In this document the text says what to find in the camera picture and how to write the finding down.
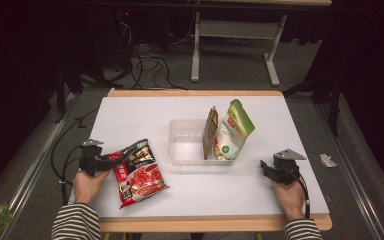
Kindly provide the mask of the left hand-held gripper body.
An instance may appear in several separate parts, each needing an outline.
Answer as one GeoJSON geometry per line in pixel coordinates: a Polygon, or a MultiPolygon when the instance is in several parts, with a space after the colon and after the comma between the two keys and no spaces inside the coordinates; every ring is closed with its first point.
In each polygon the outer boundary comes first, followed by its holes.
{"type": "Polygon", "coordinates": [[[81,146],[82,151],[79,160],[79,168],[91,177],[98,171],[98,163],[102,152],[101,144],[101,141],[89,139],[81,146]]]}

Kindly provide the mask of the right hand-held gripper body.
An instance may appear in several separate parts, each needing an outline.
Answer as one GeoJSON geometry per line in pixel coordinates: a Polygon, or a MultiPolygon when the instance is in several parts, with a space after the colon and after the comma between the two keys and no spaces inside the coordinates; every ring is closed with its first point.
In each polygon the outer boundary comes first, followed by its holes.
{"type": "Polygon", "coordinates": [[[291,149],[285,149],[273,154],[273,166],[275,168],[275,181],[290,185],[301,176],[297,160],[305,160],[305,157],[291,149]]]}

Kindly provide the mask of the red and black snack packet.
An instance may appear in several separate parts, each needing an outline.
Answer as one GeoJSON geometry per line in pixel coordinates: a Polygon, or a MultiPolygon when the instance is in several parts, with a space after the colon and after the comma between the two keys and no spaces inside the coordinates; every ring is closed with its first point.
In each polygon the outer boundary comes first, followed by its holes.
{"type": "Polygon", "coordinates": [[[113,168],[118,183],[121,208],[140,202],[168,188],[147,139],[139,140],[111,154],[123,157],[123,162],[113,168]]]}

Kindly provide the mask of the green and white snack packet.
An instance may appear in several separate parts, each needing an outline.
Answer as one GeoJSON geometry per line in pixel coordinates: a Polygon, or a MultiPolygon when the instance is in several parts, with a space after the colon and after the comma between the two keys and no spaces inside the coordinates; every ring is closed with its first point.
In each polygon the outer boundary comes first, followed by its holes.
{"type": "Polygon", "coordinates": [[[215,155],[220,160],[235,160],[255,126],[238,99],[230,102],[215,137],[215,155]]]}

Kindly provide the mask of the brown snack packet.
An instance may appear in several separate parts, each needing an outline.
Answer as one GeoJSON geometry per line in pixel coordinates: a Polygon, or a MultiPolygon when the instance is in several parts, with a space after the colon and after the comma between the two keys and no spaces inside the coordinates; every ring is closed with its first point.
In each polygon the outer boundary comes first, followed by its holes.
{"type": "Polygon", "coordinates": [[[212,146],[214,145],[215,136],[218,130],[218,112],[213,106],[208,113],[203,132],[203,156],[209,158],[212,146]]]}

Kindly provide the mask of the clear plastic container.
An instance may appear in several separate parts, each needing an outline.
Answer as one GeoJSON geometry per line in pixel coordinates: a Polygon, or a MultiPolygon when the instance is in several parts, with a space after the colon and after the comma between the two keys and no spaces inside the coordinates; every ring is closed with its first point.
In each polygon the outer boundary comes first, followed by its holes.
{"type": "Polygon", "coordinates": [[[233,160],[221,160],[210,148],[204,158],[203,137],[205,119],[174,119],[169,123],[168,152],[177,166],[231,166],[233,160]]]}

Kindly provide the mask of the person's right hand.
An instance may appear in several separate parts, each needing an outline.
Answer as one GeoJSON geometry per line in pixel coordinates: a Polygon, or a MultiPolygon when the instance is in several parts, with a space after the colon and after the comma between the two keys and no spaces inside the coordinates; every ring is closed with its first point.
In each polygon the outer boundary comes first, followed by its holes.
{"type": "Polygon", "coordinates": [[[304,217],[302,208],[305,195],[301,185],[294,181],[290,185],[272,182],[277,200],[288,221],[304,217]]]}

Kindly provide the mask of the person's left hand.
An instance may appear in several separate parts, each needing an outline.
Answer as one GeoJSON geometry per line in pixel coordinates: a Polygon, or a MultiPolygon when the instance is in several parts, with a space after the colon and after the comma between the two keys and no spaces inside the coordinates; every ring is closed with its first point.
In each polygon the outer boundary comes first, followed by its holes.
{"type": "Polygon", "coordinates": [[[100,191],[109,171],[99,173],[91,177],[84,170],[76,173],[73,179],[74,202],[90,205],[100,191]]]}

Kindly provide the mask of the crumpled white wrapper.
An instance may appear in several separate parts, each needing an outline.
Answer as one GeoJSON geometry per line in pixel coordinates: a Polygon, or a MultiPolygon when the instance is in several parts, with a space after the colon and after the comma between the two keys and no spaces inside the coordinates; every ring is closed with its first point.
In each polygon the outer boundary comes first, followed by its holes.
{"type": "Polygon", "coordinates": [[[327,168],[332,168],[336,167],[337,163],[334,162],[331,157],[327,154],[321,154],[320,155],[320,161],[324,164],[325,167],[327,168]]]}

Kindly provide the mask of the black metal stand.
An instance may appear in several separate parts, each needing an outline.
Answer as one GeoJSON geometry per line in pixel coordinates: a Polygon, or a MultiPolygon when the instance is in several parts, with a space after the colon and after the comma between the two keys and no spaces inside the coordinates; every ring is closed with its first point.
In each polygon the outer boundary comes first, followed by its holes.
{"type": "Polygon", "coordinates": [[[335,137],[338,136],[337,120],[339,109],[341,79],[338,74],[324,73],[311,77],[305,81],[282,92],[284,97],[289,97],[298,92],[313,89],[311,100],[313,103],[329,103],[328,126],[335,137]]]}
{"type": "Polygon", "coordinates": [[[106,87],[114,87],[112,82],[105,80],[103,77],[100,77],[73,62],[59,63],[55,70],[56,104],[58,110],[55,120],[56,123],[60,123],[66,113],[65,86],[68,86],[73,94],[81,94],[83,92],[83,85],[80,80],[82,75],[86,75],[95,82],[106,87]]]}

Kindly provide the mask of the white table sheet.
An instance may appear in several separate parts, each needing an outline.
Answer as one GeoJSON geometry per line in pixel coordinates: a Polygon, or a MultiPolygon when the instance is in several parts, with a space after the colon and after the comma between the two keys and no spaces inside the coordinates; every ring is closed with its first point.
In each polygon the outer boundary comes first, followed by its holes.
{"type": "Polygon", "coordinates": [[[124,207],[115,176],[109,175],[93,202],[100,217],[263,216],[280,213],[273,187],[260,167],[274,153],[305,152],[286,101],[281,96],[242,96],[255,125],[230,166],[176,166],[169,156],[169,124],[205,119],[211,107],[227,112],[229,96],[105,97],[91,136],[104,153],[121,150],[143,138],[156,157],[167,189],[124,207]]]}

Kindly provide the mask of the black computer tower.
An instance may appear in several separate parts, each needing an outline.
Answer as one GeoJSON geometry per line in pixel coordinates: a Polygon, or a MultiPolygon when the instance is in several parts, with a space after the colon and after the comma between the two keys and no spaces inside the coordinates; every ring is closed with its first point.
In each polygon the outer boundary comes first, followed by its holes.
{"type": "Polygon", "coordinates": [[[103,68],[120,71],[129,59],[130,28],[120,19],[118,12],[109,8],[90,11],[99,59],[103,68]]]}

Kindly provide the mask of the metal floor rail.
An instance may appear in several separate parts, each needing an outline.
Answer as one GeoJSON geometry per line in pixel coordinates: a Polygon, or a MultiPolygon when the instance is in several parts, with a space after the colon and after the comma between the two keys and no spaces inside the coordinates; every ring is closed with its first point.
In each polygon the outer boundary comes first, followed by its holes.
{"type": "Polygon", "coordinates": [[[345,174],[347,184],[352,192],[354,200],[359,208],[361,215],[363,216],[363,219],[373,240],[384,240],[384,228],[379,220],[378,214],[376,213],[371,199],[364,190],[360,179],[352,167],[350,159],[346,154],[342,143],[333,133],[333,130],[329,125],[329,117],[325,108],[320,104],[316,104],[314,108],[318,116],[321,118],[322,124],[334,145],[335,151],[338,155],[340,168],[345,174]]]}
{"type": "Polygon", "coordinates": [[[9,210],[12,213],[13,221],[5,227],[0,232],[0,240],[6,240],[7,237],[11,234],[12,229],[16,225],[16,222],[21,215],[24,206],[26,205],[43,169],[46,165],[46,157],[51,151],[51,147],[53,146],[54,140],[58,137],[61,130],[63,129],[66,117],[69,112],[73,109],[75,104],[78,101],[78,96],[73,93],[70,93],[68,97],[64,100],[66,104],[66,110],[61,116],[61,120],[58,123],[54,123],[51,132],[47,135],[47,139],[45,143],[42,145],[40,152],[37,157],[34,159],[30,167],[28,168],[26,174],[24,175],[17,191],[15,192],[13,198],[8,204],[9,210]]]}

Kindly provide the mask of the white metal desk frame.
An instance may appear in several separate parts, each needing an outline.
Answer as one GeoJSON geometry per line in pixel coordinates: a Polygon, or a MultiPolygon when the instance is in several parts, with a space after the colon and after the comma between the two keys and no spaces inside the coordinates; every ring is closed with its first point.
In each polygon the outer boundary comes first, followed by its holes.
{"type": "MultiPolygon", "coordinates": [[[[245,4],[249,7],[329,7],[332,0],[196,0],[197,4],[204,1],[210,3],[245,4]]],[[[278,44],[287,21],[288,14],[281,14],[277,21],[259,23],[255,20],[202,20],[201,13],[194,13],[194,49],[191,65],[191,81],[198,82],[200,77],[200,38],[220,37],[235,39],[270,40],[269,52],[263,54],[265,68],[273,87],[280,81],[273,62],[278,44]]]]}

